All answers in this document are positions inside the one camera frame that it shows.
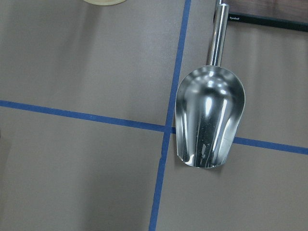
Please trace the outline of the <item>shiny steel scoop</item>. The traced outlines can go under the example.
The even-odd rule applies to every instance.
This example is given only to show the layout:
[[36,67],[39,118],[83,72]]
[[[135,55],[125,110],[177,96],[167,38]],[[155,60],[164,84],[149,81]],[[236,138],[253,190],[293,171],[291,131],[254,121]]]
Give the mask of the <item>shiny steel scoop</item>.
[[221,67],[229,5],[217,1],[206,65],[179,84],[175,103],[177,156],[186,165],[225,164],[245,106],[240,79]]

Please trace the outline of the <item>cream round dish edge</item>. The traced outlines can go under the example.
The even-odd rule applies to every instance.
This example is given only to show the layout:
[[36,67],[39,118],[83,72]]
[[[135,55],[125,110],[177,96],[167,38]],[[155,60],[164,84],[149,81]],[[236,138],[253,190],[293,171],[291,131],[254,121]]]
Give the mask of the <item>cream round dish edge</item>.
[[84,0],[87,3],[99,6],[111,6],[125,2],[126,0]]

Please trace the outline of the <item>dark framed board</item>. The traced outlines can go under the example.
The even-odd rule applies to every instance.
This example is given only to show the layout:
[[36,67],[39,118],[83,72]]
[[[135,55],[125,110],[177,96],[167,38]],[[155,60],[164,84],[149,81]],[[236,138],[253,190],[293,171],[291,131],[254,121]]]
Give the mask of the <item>dark framed board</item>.
[[306,0],[223,0],[229,20],[296,31],[308,31]]

